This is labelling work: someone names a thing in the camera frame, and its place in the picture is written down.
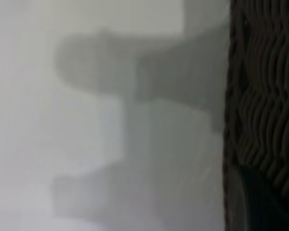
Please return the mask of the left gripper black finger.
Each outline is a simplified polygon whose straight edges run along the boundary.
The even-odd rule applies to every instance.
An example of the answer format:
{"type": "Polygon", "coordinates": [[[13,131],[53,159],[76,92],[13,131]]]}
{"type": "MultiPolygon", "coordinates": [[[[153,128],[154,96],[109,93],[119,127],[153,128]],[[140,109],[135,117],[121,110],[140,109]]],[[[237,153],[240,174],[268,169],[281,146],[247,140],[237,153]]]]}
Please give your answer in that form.
{"type": "Polygon", "coordinates": [[[240,168],[240,230],[289,231],[289,212],[267,181],[245,167],[240,168]]]}

